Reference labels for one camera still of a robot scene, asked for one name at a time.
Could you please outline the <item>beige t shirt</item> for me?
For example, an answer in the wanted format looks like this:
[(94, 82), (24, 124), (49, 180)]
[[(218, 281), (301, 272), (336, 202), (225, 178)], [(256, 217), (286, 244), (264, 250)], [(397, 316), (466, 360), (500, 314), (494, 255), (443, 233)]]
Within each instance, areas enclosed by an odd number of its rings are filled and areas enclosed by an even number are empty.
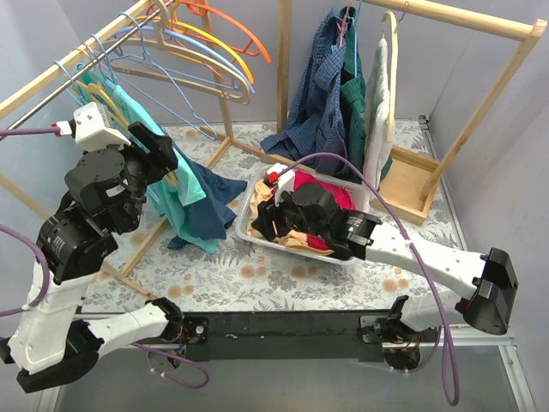
[(262, 180), (256, 182), (254, 194), (250, 198), (250, 216), (247, 221), (247, 234), (253, 238), (264, 238), (288, 249), (307, 251), (321, 256), (334, 253), (321, 239), (313, 241), (312, 236), (289, 229), (280, 215), (277, 215), (275, 196)]

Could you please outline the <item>thin light blue wire hanger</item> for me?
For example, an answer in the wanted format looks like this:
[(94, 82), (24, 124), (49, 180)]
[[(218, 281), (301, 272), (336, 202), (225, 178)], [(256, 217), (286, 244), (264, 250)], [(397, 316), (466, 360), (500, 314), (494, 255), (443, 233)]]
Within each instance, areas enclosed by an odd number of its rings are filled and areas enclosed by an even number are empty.
[[(95, 51), (85, 44), (74, 49), (87, 56), (90, 62), (96, 58)], [(140, 103), (130, 97), (129, 94), (118, 84), (111, 70), (110, 61), (106, 58), (107, 70), (111, 72), (110, 76), (106, 76), (100, 62), (94, 67), (85, 71), (78, 79), (71, 81), (71, 89), (68, 93), (73, 95), (74, 100), (79, 106), (95, 101), (106, 106), (111, 120), (114, 122), (114, 127), (121, 130), (122, 133), (128, 135), (128, 126), (135, 122), (142, 122), (153, 133), (164, 136), (164, 131), (153, 121), (152, 117), (142, 107)], [(165, 209), (161, 201), (161, 196), (164, 196), (166, 188), (178, 188), (177, 177), (172, 174), (168, 180), (164, 179), (162, 183), (155, 183), (152, 189), (147, 189), (148, 196), (152, 199), (153, 206), (158, 210), (160, 215), (165, 215)]]

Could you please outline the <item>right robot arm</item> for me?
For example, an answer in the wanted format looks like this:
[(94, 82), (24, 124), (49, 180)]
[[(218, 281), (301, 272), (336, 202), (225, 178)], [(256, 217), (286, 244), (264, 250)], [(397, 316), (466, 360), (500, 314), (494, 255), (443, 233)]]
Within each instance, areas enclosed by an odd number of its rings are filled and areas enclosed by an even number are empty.
[(258, 204), (257, 212), (251, 226), (268, 241), (294, 230), (321, 239), (332, 258), (388, 264), (443, 286), (444, 292), (396, 299), (386, 324), (398, 341), (449, 324), (468, 324), (495, 336), (509, 329), (518, 280), (506, 251), (462, 251), (412, 239), (375, 215), (342, 208), (318, 183), (277, 191)]

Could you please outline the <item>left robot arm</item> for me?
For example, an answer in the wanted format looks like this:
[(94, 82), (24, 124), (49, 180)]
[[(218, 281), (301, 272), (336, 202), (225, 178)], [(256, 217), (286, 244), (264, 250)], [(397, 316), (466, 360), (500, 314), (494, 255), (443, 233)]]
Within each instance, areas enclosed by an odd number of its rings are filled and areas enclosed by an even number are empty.
[(88, 149), (65, 175), (67, 192), (58, 211), (31, 243), (36, 260), (20, 323), (1, 341), (1, 358), (18, 367), (26, 393), (72, 383), (97, 361), (134, 342), (158, 337), (176, 342), (183, 313), (166, 298), (112, 318), (75, 317), (105, 258), (118, 248), (116, 236), (135, 231), (146, 189), (178, 165), (172, 139), (140, 122), (131, 141)]

